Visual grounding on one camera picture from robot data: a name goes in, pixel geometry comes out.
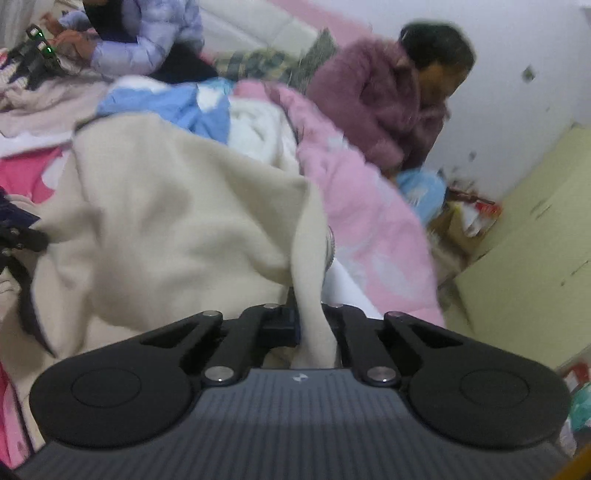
pink blanket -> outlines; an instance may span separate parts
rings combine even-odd
[[[286,112],[300,167],[322,192],[336,257],[377,309],[444,326],[425,231],[396,187],[294,90],[245,80],[234,95],[273,101]]]
[[[51,147],[0,158],[0,186],[33,203],[45,202],[54,190],[43,182],[43,172],[62,153],[61,147]]]

woman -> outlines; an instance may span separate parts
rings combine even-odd
[[[475,54],[454,26],[416,22],[398,42],[368,38],[344,48],[314,75],[307,96],[388,178],[419,168],[447,116],[445,100]]]
[[[203,28],[197,0],[86,0],[84,12],[43,18],[55,46],[74,45],[91,68],[106,76],[150,75],[167,83],[217,76],[198,58]],[[90,28],[98,41],[84,33]]]

metal screw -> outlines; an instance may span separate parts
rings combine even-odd
[[[230,367],[224,367],[223,365],[217,365],[210,367],[205,370],[205,377],[213,382],[225,382],[234,376],[234,370]]]
[[[368,370],[368,377],[385,384],[396,379],[396,370],[390,367],[372,367]]]

pillow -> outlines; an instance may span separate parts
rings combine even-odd
[[[271,80],[285,83],[305,94],[316,70],[338,49],[330,31],[325,28],[308,53],[299,60],[274,48],[262,48],[220,54],[214,59],[213,66],[220,76],[234,82],[244,79]]]
[[[310,47],[308,53],[300,60],[291,76],[289,86],[295,88],[300,93],[305,94],[308,84],[320,68],[328,59],[331,59],[339,51],[333,36],[328,28],[318,34],[318,38]]]
[[[237,82],[244,79],[289,83],[298,59],[274,48],[220,54],[213,66],[221,77]]]

pink fuzzy jacket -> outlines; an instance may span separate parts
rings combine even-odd
[[[447,115],[421,107],[418,72],[394,41],[367,38],[318,69],[307,96],[382,171],[418,168]]]

